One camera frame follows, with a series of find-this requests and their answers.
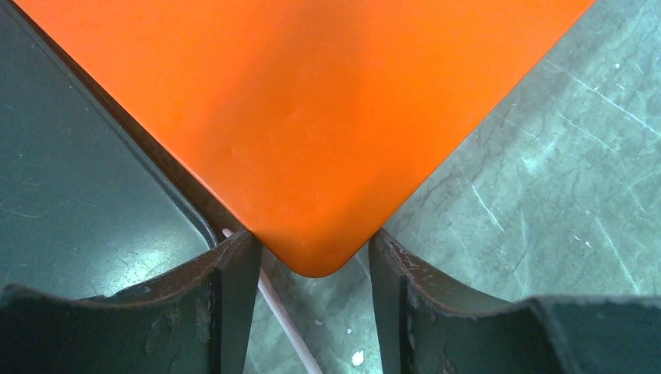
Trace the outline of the orange box lid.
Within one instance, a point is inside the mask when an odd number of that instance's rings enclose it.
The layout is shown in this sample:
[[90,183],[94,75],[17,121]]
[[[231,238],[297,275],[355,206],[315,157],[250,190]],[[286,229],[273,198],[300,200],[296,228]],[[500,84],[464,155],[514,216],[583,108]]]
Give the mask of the orange box lid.
[[287,266],[340,269],[588,1],[21,1]]

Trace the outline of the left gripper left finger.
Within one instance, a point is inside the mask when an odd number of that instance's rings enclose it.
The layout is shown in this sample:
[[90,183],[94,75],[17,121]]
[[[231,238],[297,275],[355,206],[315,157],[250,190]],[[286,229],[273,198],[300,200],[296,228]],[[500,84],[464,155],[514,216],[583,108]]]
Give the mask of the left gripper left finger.
[[162,275],[79,300],[1,293],[4,373],[240,373],[262,249],[238,231]]

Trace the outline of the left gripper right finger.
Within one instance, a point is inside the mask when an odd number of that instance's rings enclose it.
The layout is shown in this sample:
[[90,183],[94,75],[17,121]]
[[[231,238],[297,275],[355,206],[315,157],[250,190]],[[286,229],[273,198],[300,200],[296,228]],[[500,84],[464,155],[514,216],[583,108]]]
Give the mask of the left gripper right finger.
[[404,249],[368,244],[385,373],[657,373],[657,297],[541,295],[507,302]]

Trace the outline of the pink handled metal tongs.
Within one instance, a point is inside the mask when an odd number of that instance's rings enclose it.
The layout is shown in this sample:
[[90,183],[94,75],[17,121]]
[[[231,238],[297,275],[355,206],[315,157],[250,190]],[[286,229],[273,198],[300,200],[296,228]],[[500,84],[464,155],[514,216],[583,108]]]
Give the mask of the pink handled metal tongs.
[[259,293],[268,305],[269,310],[277,320],[283,333],[288,338],[289,343],[306,371],[308,373],[322,374],[323,371],[320,365],[295,327],[283,301],[268,277],[267,270],[273,269],[274,264],[277,262],[277,258],[265,245],[262,245],[261,252],[261,265],[257,284]]

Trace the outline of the black baking tray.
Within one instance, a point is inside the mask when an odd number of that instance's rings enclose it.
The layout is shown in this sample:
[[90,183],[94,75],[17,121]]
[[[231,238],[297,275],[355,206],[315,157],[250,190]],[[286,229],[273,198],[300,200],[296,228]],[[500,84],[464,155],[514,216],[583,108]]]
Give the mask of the black baking tray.
[[1,4],[1,300],[141,302],[242,225],[21,10]]

